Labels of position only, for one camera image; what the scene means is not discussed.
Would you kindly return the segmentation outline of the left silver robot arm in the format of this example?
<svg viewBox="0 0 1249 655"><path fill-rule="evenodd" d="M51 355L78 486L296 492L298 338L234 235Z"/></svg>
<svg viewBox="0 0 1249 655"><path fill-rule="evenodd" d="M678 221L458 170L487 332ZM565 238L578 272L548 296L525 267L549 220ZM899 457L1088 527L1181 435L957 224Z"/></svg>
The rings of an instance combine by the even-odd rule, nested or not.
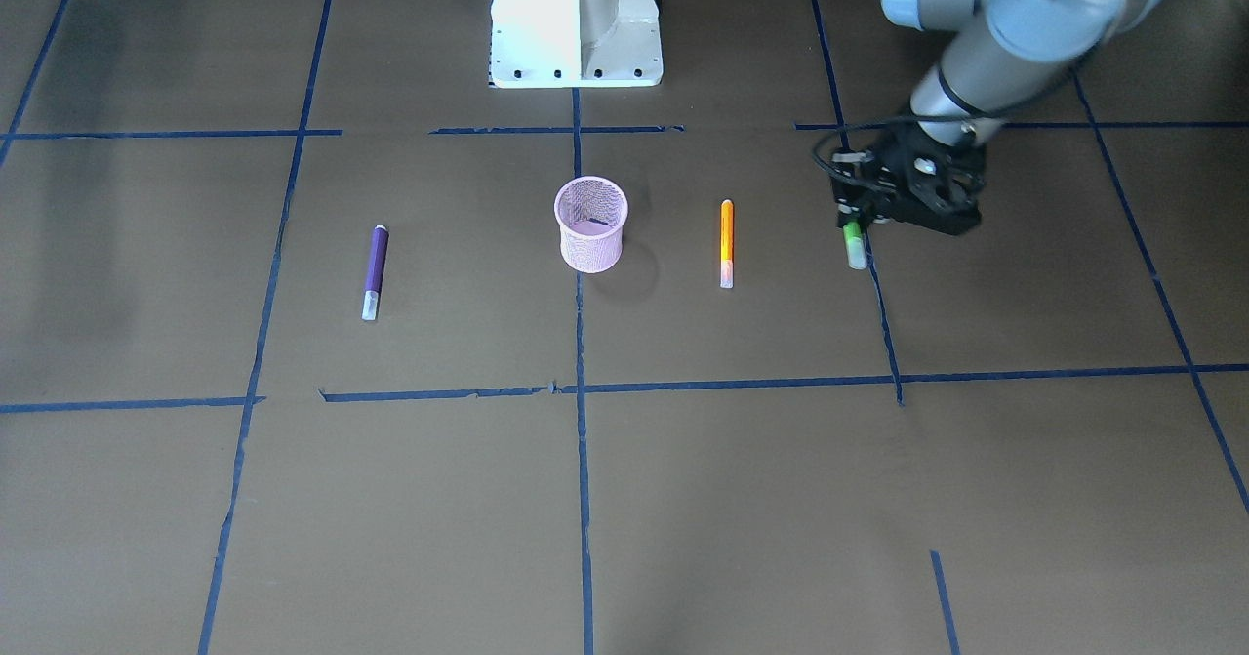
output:
<svg viewBox="0 0 1249 655"><path fill-rule="evenodd" d="M977 228L990 138L1162 1L881 0L891 22L950 32L950 44L869 146L816 148L834 184L839 228Z"/></svg>

